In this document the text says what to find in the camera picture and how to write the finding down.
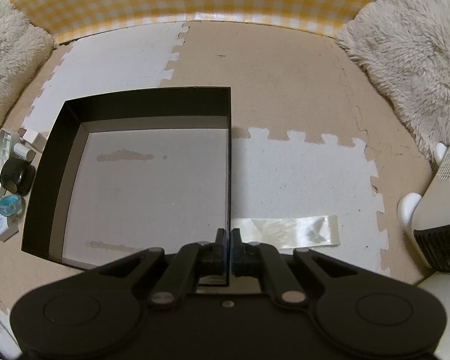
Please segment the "black shallow storage box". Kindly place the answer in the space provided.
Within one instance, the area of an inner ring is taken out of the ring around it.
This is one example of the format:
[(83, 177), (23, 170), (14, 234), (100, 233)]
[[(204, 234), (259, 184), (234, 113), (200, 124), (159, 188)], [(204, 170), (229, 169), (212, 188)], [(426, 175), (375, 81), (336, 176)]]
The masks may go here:
[(22, 250), (91, 269), (139, 250), (172, 254), (229, 229), (227, 87), (142, 88), (66, 101), (27, 204)]

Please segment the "teal tape roll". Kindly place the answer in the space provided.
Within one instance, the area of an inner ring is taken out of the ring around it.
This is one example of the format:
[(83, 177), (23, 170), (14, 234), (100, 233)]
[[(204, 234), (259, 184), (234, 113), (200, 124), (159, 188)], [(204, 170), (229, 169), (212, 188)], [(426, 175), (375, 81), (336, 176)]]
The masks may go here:
[(0, 199), (0, 214), (9, 217), (23, 210), (23, 197), (18, 194), (5, 195)]

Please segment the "black oval case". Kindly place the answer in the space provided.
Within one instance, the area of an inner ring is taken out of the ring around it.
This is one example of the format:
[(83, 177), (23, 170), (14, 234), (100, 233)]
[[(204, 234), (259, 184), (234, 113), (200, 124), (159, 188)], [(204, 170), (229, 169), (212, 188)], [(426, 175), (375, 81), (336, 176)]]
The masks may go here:
[(34, 177), (33, 165), (20, 158), (9, 158), (1, 169), (0, 182), (12, 194), (26, 196), (32, 188)]

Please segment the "white cylinder tube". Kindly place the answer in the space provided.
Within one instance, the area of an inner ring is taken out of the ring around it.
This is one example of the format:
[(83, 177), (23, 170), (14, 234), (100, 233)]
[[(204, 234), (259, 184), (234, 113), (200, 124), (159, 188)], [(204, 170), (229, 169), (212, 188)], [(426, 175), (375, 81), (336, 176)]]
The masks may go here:
[(35, 151), (22, 143), (13, 146), (13, 153), (20, 159), (31, 163), (35, 157)]

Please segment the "brown lipstick with white cap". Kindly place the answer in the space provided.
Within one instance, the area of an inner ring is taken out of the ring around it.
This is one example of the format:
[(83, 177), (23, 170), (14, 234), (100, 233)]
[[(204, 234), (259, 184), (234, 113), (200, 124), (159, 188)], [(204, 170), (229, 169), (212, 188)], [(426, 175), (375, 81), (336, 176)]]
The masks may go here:
[(20, 135), (20, 138), (32, 147), (32, 149), (40, 153), (43, 152), (47, 143), (47, 138), (42, 133), (24, 127), (21, 127), (17, 132)]

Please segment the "grey plastic bracket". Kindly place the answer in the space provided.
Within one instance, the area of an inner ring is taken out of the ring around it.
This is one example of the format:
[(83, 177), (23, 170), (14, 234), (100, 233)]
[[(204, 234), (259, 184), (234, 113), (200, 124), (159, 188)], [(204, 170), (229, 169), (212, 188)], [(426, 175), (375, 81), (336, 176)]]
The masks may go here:
[(0, 156), (7, 160), (10, 156), (14, 156), (14, 147), (21, 142), (18, 133), (11, 133), (6, 129), (0, 130)]

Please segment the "shiny clear tape strip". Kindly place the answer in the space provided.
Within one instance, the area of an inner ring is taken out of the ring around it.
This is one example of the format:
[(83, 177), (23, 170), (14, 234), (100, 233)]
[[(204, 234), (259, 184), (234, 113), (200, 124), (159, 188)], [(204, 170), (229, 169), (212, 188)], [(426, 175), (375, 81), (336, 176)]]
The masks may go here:
[(335, 215), (303, 218), (235, 218), (232, 228), (239, 228), (243, 242), (260, 242), (279, 250), (337, 246), (340, 242)]

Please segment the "white appliance with black grille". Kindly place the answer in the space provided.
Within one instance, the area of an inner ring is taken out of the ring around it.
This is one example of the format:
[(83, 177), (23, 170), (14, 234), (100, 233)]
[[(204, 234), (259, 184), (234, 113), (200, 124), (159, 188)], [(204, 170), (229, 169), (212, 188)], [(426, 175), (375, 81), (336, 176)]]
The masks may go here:
[(434, 156), (438, 169), (426, 192), (405, 195), (397, 217), (425, 265), (434, 270), (419, 286), (445, 308), (447, 324), (436, 356), (450, 359), (450, 145), (437, 144)]

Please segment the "white paper card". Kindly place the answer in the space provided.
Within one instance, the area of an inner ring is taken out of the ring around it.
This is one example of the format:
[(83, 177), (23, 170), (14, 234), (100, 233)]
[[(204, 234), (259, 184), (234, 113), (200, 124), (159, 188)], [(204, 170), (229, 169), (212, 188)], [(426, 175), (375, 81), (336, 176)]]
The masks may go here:
[(0, 242), (6, 242), (18, 232), (18, 218), (16, 216), (3, 216), (0, 214)]

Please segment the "fluffy cream cushion right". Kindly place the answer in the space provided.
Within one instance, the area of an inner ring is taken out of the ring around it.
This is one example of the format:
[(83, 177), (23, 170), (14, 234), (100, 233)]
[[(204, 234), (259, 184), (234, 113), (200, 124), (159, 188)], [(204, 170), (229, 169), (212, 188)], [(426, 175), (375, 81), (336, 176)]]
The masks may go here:
[(376, 0), (336, 42), (393, 106), (418, 151), (450, 144), (450, 0)]

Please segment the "fluffy cream cushion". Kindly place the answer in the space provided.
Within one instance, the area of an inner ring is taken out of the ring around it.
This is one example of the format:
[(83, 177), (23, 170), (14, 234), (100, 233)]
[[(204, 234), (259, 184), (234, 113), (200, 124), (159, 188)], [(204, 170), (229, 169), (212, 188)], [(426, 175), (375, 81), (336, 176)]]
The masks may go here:
[(450, 144), (450, 0), (376, 0), (336, 42), (393, 106), (418, 151)]
[(9, 0), (0, 0), (0, 128), (56, 42)]

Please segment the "fluffy cream cushion left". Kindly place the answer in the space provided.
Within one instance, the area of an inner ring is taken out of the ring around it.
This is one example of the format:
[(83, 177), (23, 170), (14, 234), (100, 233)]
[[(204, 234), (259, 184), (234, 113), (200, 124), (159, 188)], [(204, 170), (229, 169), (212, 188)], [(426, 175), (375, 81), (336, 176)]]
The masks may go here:
[(56, 42), (9, 0), (0, 0), (0, 128)]

